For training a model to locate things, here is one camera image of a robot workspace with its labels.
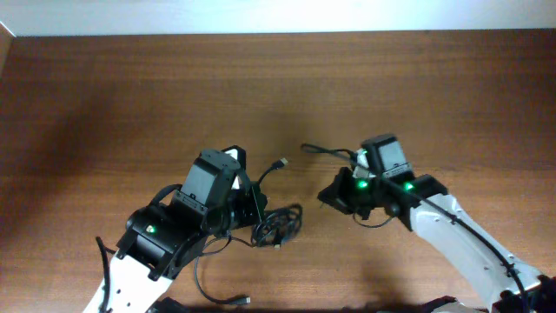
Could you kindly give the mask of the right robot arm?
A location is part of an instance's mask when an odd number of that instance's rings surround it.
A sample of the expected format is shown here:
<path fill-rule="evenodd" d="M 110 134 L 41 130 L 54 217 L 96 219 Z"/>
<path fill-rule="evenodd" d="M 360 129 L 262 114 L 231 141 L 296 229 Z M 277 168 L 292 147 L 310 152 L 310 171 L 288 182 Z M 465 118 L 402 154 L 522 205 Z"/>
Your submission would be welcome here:
<path fill-rule="evenodd" d="M 488 234 L 436 178 L 416 176 L 395 135 L 370 138 L 356 151 L 329 153 L 349 165 L 318 194 L 321 202 L 363 220 L 384 209 L 439 251 L 492 312 L 555 310 L 554 278 Z"/>

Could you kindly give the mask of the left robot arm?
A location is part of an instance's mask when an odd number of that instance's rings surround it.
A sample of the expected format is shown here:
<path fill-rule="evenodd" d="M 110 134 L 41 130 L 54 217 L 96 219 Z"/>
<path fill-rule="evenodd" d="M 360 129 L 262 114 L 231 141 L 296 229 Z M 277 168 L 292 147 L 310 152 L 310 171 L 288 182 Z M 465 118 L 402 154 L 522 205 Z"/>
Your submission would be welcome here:
<path fill-rule="evenodd" d="M 103 257 L 103 280 L 86 311 L 148 311 L 202 255 L 209 236 L 259 223 L 267 200 L 248 178 L 246 159 L 237 145 L 205 149 L 184 183 L 162 188 L 136 210 L 115 255 Z"/>

